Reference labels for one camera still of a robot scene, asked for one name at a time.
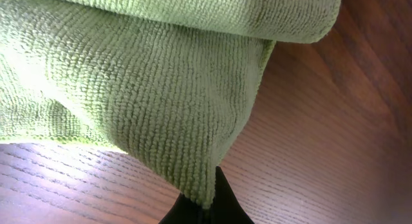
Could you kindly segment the green microfiber cloth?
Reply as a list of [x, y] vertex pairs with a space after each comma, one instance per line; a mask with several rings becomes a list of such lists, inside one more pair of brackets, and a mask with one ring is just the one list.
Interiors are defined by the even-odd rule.
[[117, 147], [209, 208], [276, 42], [341, 0], [1, 0], [1, 140]]

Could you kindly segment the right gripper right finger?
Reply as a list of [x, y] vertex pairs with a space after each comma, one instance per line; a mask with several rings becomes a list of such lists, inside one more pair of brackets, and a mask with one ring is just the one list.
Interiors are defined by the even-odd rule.
[[254, 224], [239, 204], [219, 166], [216, 168], [215, 196], [210, 215], [212, 224]]

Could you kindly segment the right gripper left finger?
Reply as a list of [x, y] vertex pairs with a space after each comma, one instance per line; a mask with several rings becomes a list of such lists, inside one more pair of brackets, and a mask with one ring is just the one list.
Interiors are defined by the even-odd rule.
[[201, 224], [202, 221], [203, 209], [183, 194], [179, 194], [174, 205], [159, 224]]

